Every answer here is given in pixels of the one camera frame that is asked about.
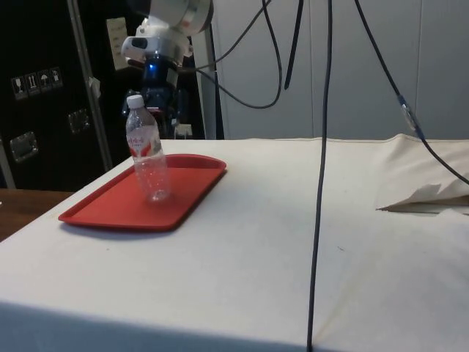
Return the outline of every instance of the white wall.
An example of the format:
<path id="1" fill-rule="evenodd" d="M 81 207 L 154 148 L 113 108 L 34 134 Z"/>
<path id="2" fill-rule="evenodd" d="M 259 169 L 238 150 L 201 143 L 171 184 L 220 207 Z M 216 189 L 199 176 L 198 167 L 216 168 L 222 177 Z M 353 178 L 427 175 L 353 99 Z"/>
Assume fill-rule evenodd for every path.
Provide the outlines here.
<path id="1" fill-rule="evenodd" d="M 407 101 L 416 108 L 427 136 L 469 138 L 469 2 L 361 3 L 388 67 Z M 269 6 L 284 74 L 297 4 L 273 0 Z M 260 7 L 260 0 L 215 0 L 217 56 L 231 46 Z M 222 93 L 227 138 L 320 135 L 326 34 L 326 0 L 306 1 L 290 90 L 283 93 L 277 106 L 266 111 L 240 106 Z M 240 98 L 252 103 L 267 103 L 273 98 L 276 61 L 263 17 L 218 70 L 221 84 Z M 410 133 L 352 0 L 334 1 L 329 111 L 331 137 L 382 139 Z"/>

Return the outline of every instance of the red tray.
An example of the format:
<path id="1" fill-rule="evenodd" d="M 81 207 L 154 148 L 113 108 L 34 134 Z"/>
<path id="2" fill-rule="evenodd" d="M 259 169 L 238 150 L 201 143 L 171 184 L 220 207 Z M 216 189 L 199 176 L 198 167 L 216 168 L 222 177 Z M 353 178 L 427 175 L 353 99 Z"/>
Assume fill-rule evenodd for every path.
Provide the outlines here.
<path id="1" fill-rule="evenodd" d="M 59 216 L 68 224 L 169 231 L 178 227 L 224 176 L 226 164 L 202 155 L 167 156 L 171 195 L 149 203 L 133 166 Z"/>

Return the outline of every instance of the black cable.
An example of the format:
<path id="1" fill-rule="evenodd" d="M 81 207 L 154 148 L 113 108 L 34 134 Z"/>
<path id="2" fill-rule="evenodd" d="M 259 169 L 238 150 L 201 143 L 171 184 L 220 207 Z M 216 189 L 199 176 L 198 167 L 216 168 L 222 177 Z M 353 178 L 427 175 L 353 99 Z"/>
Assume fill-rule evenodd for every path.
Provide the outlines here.
<path id="1" fill-rule="evenodd" d="M 295 57 L 296 57 L 296 48 L 298 46 L 298 37 L 300 36 L 301 17 L 303 15 L 303 5 L 304 5 L 304 0 L 300 0 L 298 2 L 298 11 L 296 14 L 295 30 L 293 32 L 292 49 L 290 50 L 290 59 L 288 61 L 287 76 L 285 77 L 285 87 L 284 87 L 285 90 L 287 90 L 290 87 L 290 81 L 292 80 L 293 65 L 295 64 Z"/>
<path id="2" fill-rule="evenodd" d="M 228 49 L 228 51 L 225 54 L 223 54 L 222 56 L 217 58 L 215 61 L 210 62 L 210 63 L 208 63 L 206 65 L 203 65 L 203 66 L 199 66 L 199 67 L 195 67 L 195 68 L 193 68 L 193 67 L 191 67 L 191 68 L 183 67 L 183 68 L 179 69 L 179 74 L 181 74 L 181 73 L 195 73 L 197 70 L 201 70 L 201 69 L 207 68 L 207 67 L 211 67 L 211 68 L 215 69 L 215 65 L 217 63 L 219 63 L 221 60 L 223 60 L 224 58 L 226 58 L 228 55 L 230 55 L 232 53 L 232 51 L 238 46 L 238 44 L 241 42 L 241 40 L 243 40 L 243 38 L 251 30 L 252 26 L 256 23 L 257 18 L 259 18 L 259 16 L 262 14 L 262 12 L 264 12 L 264 10 L 267 9 L 267 6 L 269 6 L 269 4 L 271 2 L 272 2 L 272 0 L 267 0 L 267 2 L 262 3 L 261 9 L 259 11 L 257 11 L 257 14 L 254 16 L 254 18 L 251 20 L 251 22 L 249 22 L 248 26 L 245 28 L 243 33 L 236 39 L 236 41 L 234 42 L 232 47 L 230 49 Z"/>
<path id="3" fill-rule="evenodd" d="M 242 101 L 241 99 L 237 98 L 233 93 L 231 93 L 225 87 L 221 86 L 215 79 L 210 77 L 210 75 L 208 75 L 207 73 L 205 73 L 204 71 L 202 71 L 200 69 L 196 69 L 196 72 L 200 73 L 205 78 L 207 78 L 208 80 L 210 80 L 211 82 L 216 84 L 218 86 L 218 88 L 223 90 L 231 99 L 233 99 L 233 100 L 237 101 L 239 104 L 247 106 L 248 108 L 251 108 L 251 109 L 268 109 L 268 108 L 276 105 L 277 102 L 278 102 L 278 99 L 280 98 L 281 82 L 283 80 L 283 69 L 282 69 L 282 66 L 281 66 L 280 50 L 278 49 L 276 34 L 273 31 L 272 22 L 270 21 L 269 12 L 267 11 L 268 2 L 266 2 L 265 0 L 261 0 L 261 1 L 262 1 L 262 11 L 264 11 L 265 21 L 267 22 L 267 27 L 269 28 L 270 37 L 272 38 L 272 44 L 273 44 L 273 47 L 274 47 L 275 52 L 276 52 L 276 59 L 277 59 L 277 66 L 278 66 L 277 94 L 276 94 L 276 97 L 273 99 L 273 101 L 271 103 L 267 104 L 267 105 L 262 105 L 262 106 L 257 106 L 257 105 L 252 105 L 250 103 L 246 103 L 245 101 Z"/>
<path id="4" fill-rule="evenodd" d="M 469 180 L 462 176 L 460 173 L 458 173 L 455 169 L 453 169 L 451 166 L 449 166 L 433 149 L 432 147 L 429 146 L 428 142 L 426 141 L 425 135 L 420 129 L 420 126 L 416 128 L 416 134 L 424 144 L 425 148 L 429 151 L 430 154 L 432 154 L 433 158 L 435 158 L 441 165 L 443 165 L 450 173 L 452 173 L 454 176 L 459 178 L 462 182 L 466 183 L 469 185 Z"/>
<path id="5" fill-rule="evenodd" d="M 384 61 L 383 56 L 381 55 L 381 51 L 378 48 L 378 45 L 376 44 L 376 41 L 374 40 L 372 31 L 370 30 L 368 26 L 368 22 L 366 21 L 365 15 L 363 13 L 363 10 L 361 9 L 360 1 L 355 0 L 355 5 L 358 10 L 358 14 L 360 15 L 361 22 L 363 23 L 363 26 L 365 27 L 366 33 L 368 34 L 368 38 L 372 42 L 374 52 L 378 56 L 378 59 L 380 60 L 381 67 L 383 68 L 386 76 L 388 77 L 388 81 L 391 84 L 391 86 L 394 89 L 394 92 L 396 93 L 397 99 L 399 101 L 399 104 L 402 106 L 402 108 L 405 110 L 406 113 L 406 118 L 409 120 L 410 124 L 413 127 L 414 132 L 416 133 L 417 137 L 421 140 L 425 148 L 429 151 L 429 153 L 435 158 L 441 165 L 443 165 L 450 173 L 452 173 L 454 176 L 459 178 L 462 182 L 466 183 L 469 185 L 469 180 L 462 176 L 460 173 L 458 173 L 455 169 L 453 169 L 451 166 L 449 166 L 433 149 L 430 147 L 428 142 L 426 141 L 424 132 L 421 129 L 420 123 L 417 120 L 417 117 L 413 113 L 412 109 L 408 106 L 407 102 L 405 101 L 404 97 L 401 95 L 399 92 L 396 83 L 394 82 L 391 74 L 389 73 L 389 70 L 386 66 L 386 63 Z"/>
<path id="6" fill-rule="evenodd" d="M 328 141 L 328 107 L 329 107 L 329 86 L 330 72 L 332 69 L 332 0 L 328 0 L 328 60 L 325 71 L 324 97 L 322 100 L 322 135 L 321 135 L 321 164 L 320 177 L 317 185 L 316 199 L 316 223 L 314 225 L 314 245 L 313 260 L 311 263 L 311 281 L 309 285 L 309 313 L 308 313 L 308 338 L 306 345 L 308 352 L 313 351 L 313 322 L 314 322 L 314 294 L 316 291 L 316 270 L 317 270 L 317 254 L 320 244 L 320 227 L 321 227 L 321 209 L 322 209 L 322 190 L 324 188 L 324 174 L 326 161 L 326 147 Z"/>
<path id="7" fill-rule="evenodd" d="M 381 51 L 378 48 L 378 45 L 376 44 L 376 41 L 374 40 L 372 31 L 370 30 L 370 28 L 368 26 L 368 22 L 366 21 L 365 15 L 363 13 L 363 10 L 361 9 L 360 2 L 358 0 L 355 0 L 355 5 L 357 7 L 358 13 L 360 14 L 361 22 L 363 23 L 363 26 L 365 27 L 366 33 L 368 34 L 368 38 L 369 38 L 370 42 L 372 42 L 374 52 L 376 53 L 376 55 L 378 56 L 378 59 L 380 60 L 381 67 L 383 68 L 384 73 L 386 74 L 386 77 L 388 77 L 389 83 L 393 87 L 393 90 L 396 93 L 396 95 L 401 95 L 399 89 L 397 88 L 396 82 L 394 82 L 393 77 L 389 73 L 388 66 L 386 65 L 386 63 L 384 61 L 383 55 L 381 55 Z"/>

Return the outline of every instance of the cloth fold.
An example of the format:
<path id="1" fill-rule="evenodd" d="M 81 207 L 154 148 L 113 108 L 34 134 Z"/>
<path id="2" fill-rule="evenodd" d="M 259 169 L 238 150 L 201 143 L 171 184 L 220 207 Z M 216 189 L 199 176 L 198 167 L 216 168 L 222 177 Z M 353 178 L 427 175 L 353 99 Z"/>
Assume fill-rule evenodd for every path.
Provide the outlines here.
<path id="1" fill-rule="evenodd" d="M 429 144 L 447 164 L 469 177 L 469 140 Z M 440 213 L 450 208 L 469 215 L 469 185 L 436 161 L 419 139 L 403 134 L 389 139 L 374 162 L 380 180 L 376 209 Z"/>

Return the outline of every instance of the plastic water bottle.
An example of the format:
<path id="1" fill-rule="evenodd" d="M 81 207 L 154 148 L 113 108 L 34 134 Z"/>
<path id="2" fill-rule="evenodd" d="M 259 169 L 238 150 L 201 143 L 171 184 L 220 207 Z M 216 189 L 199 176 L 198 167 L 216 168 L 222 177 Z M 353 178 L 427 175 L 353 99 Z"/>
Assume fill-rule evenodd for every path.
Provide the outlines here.
<path id="1" fill-rule="evenodd" d="M 130 113 L 125 129 L 137 179 L 149 201 L 165 199 L 170 193 L 170 185 L 158 125 L 145 109 L 141 95 L 128 97 L 127 104 Z"/>

